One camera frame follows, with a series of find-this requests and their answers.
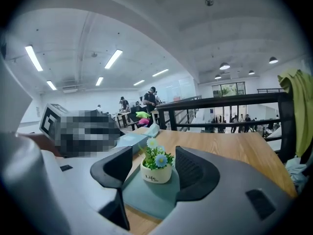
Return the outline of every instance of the potted flower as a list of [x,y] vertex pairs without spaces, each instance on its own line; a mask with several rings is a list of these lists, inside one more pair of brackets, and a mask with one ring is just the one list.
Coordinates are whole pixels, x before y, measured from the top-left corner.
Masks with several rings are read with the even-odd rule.
[[147,146],[146,157],[140,164],[141,176],[148,182],[164,184],[171,178],[174,156],[167,154],[156,139],[148,139]]

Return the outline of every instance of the blue flower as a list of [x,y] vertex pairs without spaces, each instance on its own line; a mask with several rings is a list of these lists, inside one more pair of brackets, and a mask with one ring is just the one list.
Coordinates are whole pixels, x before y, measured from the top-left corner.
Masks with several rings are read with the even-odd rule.
[[164,154],[157,154],[156,156],[156,165],[158,167],[165,167],[167,164],[167,157]]
[[150,148],[150,149],[155,149],[157,148],[157,141],[156,139],[148,139],[147,140],[147,146]]
[[160,152],[160,153],[164,153],[165,152],[165,148],[163,145],[160,145],[157,147],[157,151]]

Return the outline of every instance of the white ceiling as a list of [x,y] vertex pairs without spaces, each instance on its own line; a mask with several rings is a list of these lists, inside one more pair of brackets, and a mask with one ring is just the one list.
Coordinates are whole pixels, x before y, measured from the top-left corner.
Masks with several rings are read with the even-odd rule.
[[[8,32],[6,60],[18,79],[38,92],[50,91],[47,80],[58,89],[69,85],[95,89],[99,76],[104,77],[101,88],[134,88],[139,80],[151,83],[184,69],[199,74],[201,83],[210,82],[222,62],[231,65],[222,79],[247,77],[249,70],[260,75],[274,67],[268,64],[271,56],[282,63],[308,52],[279,0],[214,0],[210,7],[205,0],[113,0],[123,8],[111,10],[110,17],[104,16],[109,13],[105,8],[90,12],[90,7],[76,1],[76,7],[85,9],[78,10],[63,5],[64,1],[69,0],[60,1],[59,8],[45,4],[29,9],[14,19]],[[94,5],[103,8],[100,0]],[[132,26],[122,23],[131,22],[121,16],[124,8],[143,21],[133,19]],[[154,22],[159,35],[142,27],[144,20]],[[163,38],[173,38],[177,45]],[[29,44],[44,71],[37,72],[29,60],[24,49]],[[104,69],[116,49],[123,54],[111,69]],[[169,71],[152,77],[163,69]]]

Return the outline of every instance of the wooden table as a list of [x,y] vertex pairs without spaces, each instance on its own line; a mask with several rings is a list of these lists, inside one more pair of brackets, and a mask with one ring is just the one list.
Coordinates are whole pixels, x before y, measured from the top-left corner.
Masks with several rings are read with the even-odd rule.
[[[133,132],[142,134],[145,131],[147,128],[141,127]],[[291,197],[297,196],[284,165],[258,133],[222,134],[161,130],[156,140],[159,145],[165,147],[166,152],[173,155],[175,147],[179,145],[245,162],[270,178]],[[134,155],[133,167],[129,175],[137,168],[141,160],[139,155]],[[130,222],[131,233],[136,235],[148,234],[161,222],[127,205],[126,215]]]
[[118,119],[118,117],[122,117],[123,124],[124,124],[124,128],[126,128],[126,126],[127,126],[127,122],[126,122],[126,118],[125,118],[125,116],[126,116],[127,114],[129,114],[129,113],[130,113],[130,112],[119,113],[119,115],[115,115],[115,116],[114,116],[114,118],[116,118],[116,119],[117,119],[117,122],[118,122],[118,126],[119,126],[119,128],[121,128],[121,124],[119,123],[119,119]]

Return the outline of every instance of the yellow-green towel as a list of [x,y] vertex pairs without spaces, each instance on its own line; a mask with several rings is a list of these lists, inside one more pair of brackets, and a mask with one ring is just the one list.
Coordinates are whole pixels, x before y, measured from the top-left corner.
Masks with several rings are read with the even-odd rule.
[[313,137],[313,79],[301,70],[289,69],[278,76],[278,81],[285,92],[293,91],[296,155],[301,157]]

